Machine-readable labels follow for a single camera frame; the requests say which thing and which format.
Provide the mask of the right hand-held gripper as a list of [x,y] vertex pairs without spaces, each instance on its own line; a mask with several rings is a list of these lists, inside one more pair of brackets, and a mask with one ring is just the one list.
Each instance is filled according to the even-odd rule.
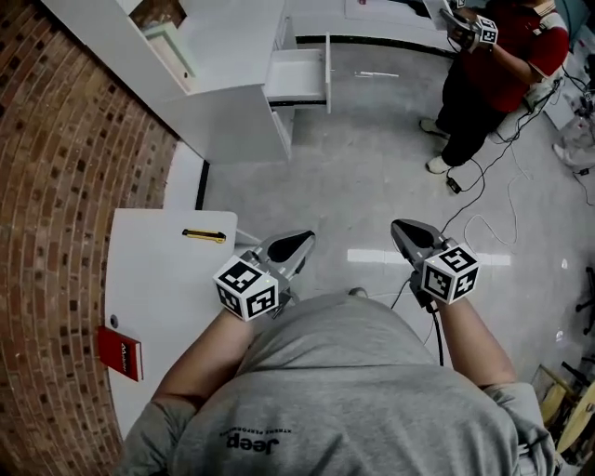
[[[409,218],[395,219],[390,234],[402,256],[413,266],[410,288],[419,306],[452,304],[477,284],[480,262],[470,248],[444,236],[433,226]],[[419,247],[430,247],[425,254]]]

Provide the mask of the person's left forearm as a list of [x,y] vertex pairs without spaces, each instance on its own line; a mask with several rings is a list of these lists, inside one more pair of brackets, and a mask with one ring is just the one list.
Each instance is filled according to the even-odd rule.
[[201,408],[234,377],[254,336],[252,323],[221,311],[167,371],[152,398]]

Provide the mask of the black chair base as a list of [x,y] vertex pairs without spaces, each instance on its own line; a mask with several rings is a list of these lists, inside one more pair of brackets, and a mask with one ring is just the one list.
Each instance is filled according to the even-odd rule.
[[588,323],[583,329],[583,335],[587,336],[595,326],[595,270],[592,267],[586,267],[589,286],[589,298],[586,302],[575,306],[577,313],[589,309]]

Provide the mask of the person's grey t-shirt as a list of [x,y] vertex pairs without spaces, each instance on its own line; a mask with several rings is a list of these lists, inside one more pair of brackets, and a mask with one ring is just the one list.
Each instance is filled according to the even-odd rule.
[[259,326],[199,409],[146,404],[113,476],[555,476],[533,387],[480,388],[394,311],[348,294]]

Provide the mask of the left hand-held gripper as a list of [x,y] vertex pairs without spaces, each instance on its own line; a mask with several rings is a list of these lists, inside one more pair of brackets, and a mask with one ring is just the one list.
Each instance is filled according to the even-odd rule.
[[236,248],[213,275],[221,304],[244,322],[268,314],[275,319],[299,297],[291,281],[315,247],[311,230],[286,231],[254,249]]

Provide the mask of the person's right forearm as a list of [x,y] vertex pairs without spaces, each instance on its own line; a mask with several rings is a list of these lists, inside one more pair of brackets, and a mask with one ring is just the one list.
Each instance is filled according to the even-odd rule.
[[438,302],[453,368],[480,388],[517,380],[509,356],[466,298]]

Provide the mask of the white cabinet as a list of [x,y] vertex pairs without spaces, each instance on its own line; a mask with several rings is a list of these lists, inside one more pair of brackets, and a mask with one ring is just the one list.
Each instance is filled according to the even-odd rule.
[[130,17],[138,0],[43,4],[192,150],[212,165],[285,162],[264,93],[285,0],[179,0],[183,80]]

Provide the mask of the white open drawer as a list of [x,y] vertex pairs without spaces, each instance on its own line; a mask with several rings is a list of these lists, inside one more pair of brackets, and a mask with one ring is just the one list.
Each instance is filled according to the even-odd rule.
[[276,50],[271,55],[264,95],[272,108],[332,111],[331,37],[324,48]]

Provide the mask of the pale green box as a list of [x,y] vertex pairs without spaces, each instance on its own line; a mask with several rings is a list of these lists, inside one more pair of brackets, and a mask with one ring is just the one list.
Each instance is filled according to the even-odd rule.
[[141,31],[154,54],[187,94],[196,92],[198,66],[173,22],[155,24]]

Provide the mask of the wooden stool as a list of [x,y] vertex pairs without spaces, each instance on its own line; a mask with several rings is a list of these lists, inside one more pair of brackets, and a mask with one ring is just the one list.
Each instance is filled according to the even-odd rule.
[[569,465],[584,467],[595,456],[595,375],[567,362],[562,362],[562,375],[540,364],[533,383],[557,454]]

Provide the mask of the yellow black utility knife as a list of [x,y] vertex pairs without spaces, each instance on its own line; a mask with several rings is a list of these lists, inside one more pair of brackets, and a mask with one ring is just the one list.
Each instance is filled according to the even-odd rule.
[[217,244],[223,244],[227,240],[227,235],[222,231],[202,231],[194,229],[184,229],[182,231],[182,235],[189,238],[212,241]]

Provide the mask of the red book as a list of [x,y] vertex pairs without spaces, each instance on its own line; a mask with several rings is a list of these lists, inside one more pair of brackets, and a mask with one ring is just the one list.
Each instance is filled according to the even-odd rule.
[[144,378],[140,341],[101,326],[98,344],[99,359],[103,364],[134,381]]

